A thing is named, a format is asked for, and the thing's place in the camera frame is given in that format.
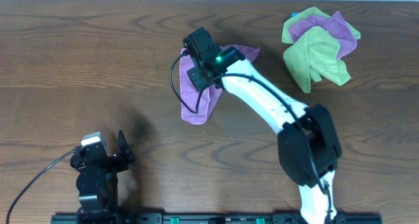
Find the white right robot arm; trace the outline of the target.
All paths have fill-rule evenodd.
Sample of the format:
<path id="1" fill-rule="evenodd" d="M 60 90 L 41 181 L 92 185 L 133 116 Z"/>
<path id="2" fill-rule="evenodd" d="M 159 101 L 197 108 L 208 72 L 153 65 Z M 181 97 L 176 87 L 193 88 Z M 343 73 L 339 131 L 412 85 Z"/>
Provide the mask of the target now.
<path id="1" fill-rule="evenodd" d="M 332 184 L 342 149 L 330 112 L 289 97 L 234 47 L 184 46 L 194 64 L 189 77 L 197 90 L 220 86 L 248 104 L 277 134 L 280 164 L 299 186 L 304 221 L 331 223 L 337 215 Z"/>

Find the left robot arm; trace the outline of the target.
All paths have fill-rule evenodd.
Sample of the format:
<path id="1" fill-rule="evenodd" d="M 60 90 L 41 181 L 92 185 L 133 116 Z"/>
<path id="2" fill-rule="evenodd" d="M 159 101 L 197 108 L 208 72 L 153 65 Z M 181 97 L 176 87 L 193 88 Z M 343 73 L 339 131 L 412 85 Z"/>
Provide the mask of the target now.
<path id="1" fill-rule="evenodd" d="M 119 172 L 129 169 L 136 158 L 122 130 L 118 131 L 119 153 L 109 156 L 101 132 L 86 135 L 75 148 L 70 165 L 79 172 L 76 187 L 81 207 L 75 222 L 82 224 L 121 224 L 129 219 L 118 205 Z"/>

